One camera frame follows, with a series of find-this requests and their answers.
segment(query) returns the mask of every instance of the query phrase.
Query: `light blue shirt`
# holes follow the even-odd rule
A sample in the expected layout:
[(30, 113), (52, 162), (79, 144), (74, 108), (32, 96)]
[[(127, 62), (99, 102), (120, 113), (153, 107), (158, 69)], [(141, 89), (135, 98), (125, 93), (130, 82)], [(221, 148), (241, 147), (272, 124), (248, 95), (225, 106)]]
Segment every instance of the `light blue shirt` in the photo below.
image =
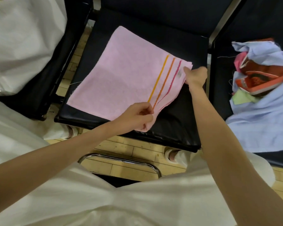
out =
[[(271, 41), (232, 42), (236, 51), (248, 52), (248, 58), (262, 65), (283, 66), (283, 51)], [(238, 87), (234, 73), (233, 91)], [(283, 83), (264, 96), (259, 102), (235, 105), (230, 100), (233, 115), (226, 123), (248, 152), (275, 152), (283, 150)]]

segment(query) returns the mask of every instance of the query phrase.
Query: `floor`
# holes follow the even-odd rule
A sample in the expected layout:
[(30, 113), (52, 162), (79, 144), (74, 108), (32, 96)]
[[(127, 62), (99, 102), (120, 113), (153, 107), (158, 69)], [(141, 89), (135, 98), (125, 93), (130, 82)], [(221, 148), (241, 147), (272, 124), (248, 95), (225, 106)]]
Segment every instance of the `floor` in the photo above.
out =
[[(81, 40), (71, 59), (71, 63), (69, 64), (60, 87), (57, 90), (57, 94), (60, 96), (64, 96), (68, 90), (69, 84), (77, 69), (90, 33), (91, 28), (86, 28), (81, 37)], [(87, 129), (80, 129), (79, 133), (81, 134), (87, 131)], [(59, 141), (61, 140), (48, 140), (50, 144), (57, 143)], [(184, 167), (177, 164), (170, 164), (165, 160), (164, 148), (165, 147), (161, 145), (115, 136), (96, 146), (93, 152), (148, 162), (157, 166), (162, 172), (162, 175), (184, 172)], [(82, 165), (91, 172), (137, 181), (148, 181), (158, 178), (156, 173), (148, 167), (106, 159), (86, 159), (82, 162)], [(274, 172), (276, 176), (276, 182), (272, 188), (277, 194), (279, 194), (281, 198), (283, 198), (283, 169), (274, 167)]]

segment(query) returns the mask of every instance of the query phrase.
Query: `chrome metal bar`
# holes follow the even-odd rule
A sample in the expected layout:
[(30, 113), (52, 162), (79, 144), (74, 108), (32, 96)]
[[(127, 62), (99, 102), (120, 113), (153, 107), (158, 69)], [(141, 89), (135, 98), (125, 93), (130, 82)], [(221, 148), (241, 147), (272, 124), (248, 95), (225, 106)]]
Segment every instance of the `chrome metal bar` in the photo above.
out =
[(99, 158), (103, 158), (103, 159), (110, 159), (110, 160), (115, 160), (115, 161), (119, 161), (119, 162), (126, 162), (126, 163), (135, 164), (135, 165), (150, 167), (151, 169), (153, 169), (157, 173), (158, 178), (162, 177), (160, 170), (156, 166), (154, 166), (150, 163), (139, 162), (139, 161), (130, 160), (130, 159), (123, 159), (123, 158), (119, 158), (119, 157), (115, 157), (115, 156), (102, 155), (102, 154), (98, 154), (98, 153), (91, 153), (91, 154), (84, 155), (83, 157), (81, 157), (79, 159), (78, 163), (81, 164), (84, 159), (88, 159), (88, 158), (91, 158), (91, 157), (99, 157)]

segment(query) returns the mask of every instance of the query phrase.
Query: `orange stripe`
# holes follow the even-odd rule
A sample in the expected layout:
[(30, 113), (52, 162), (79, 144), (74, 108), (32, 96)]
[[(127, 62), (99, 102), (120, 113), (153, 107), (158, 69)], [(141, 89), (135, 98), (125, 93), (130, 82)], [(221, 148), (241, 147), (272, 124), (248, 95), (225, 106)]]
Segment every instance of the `orange stripe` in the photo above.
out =
[(161, 76), (162, 72), (164, 71), (164, 66), (166, 65), (166, 61), (168, 60), (168, 57), (169, 57), (169, 55), (166, 56), (166, 60), (164, 61), (164, 64), (163, 64), (162, 69), (161, 69), (161, 72), (159, 73), (159, 76), (158, 76), (158, 78), (157, 78), (157, 80), (156, 80), (156, 83), (155, 83), (155, 85), (154, 85), (154, 88), (153, 88), (153, 90), (152, 90), (152, 93), (151, 93), (151, 95), (150, 95), (150, 97), (149, 97), (148, 102), (151, 101), (151, 98), (152, 98), (152, 96), (153, 96), (153, 94), (154, 94), (154, 91), (155, 91), (155, 88), (156, 88), (156, 86), (157, 86), (157, 83), (158, 83), (158, 81), (159, 81), (159, 79), (160, 79), (160, 76)]
[(166, 84), (166, 80), (167, 80), (168, 77), (169, 77), (169, 74), (170, 74), (170, 71), (171, 71), (171, 69), (172, 69), (172, 66), (173, 66), (173, 63), (174, 63), (174, 60), (175, 60), (175, 59), (176, 59), (176, 58), (173, 58), (173, 61), (172, 61), (171, 66), (170, 66), (170, 69), (169, 69), (169, 71), (168, 71), (168, 74), (166, 75), (166, 79), (164, 80), (164, 83), (162, 84), (161, 90), (160, 90), (160, 92), (159, 92), (159, 94), (158, 94), (158, 97), (157, 97), (157, 99), (156, 99), (156, 101), (155, 101), (155, 104), (154, 104), (154, 106), (153, 106), (153, 109), (154, 109), (154, 107), (156, 106), (156, 103), (157, 103), (157, 101), (158, 101), (158, 99), (159, 99), (159, 97), (160, 97), (160, 95), (161, 95), (161, 93), (162, 93), (162, 90), (164, 89), (164, 85)]

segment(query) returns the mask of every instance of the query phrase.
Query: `person's left hand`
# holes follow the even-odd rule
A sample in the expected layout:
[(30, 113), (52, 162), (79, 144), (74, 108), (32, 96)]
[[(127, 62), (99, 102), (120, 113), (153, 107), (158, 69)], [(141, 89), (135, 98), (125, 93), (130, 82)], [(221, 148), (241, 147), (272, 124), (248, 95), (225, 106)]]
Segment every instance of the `person's left hand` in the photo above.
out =
[(149, 102), (134, 103), (114, 121), (111, 121), (116, 135), (128, 133), (134, 129), (145, 128), (145, 124), (153, 121), (154, 110)]

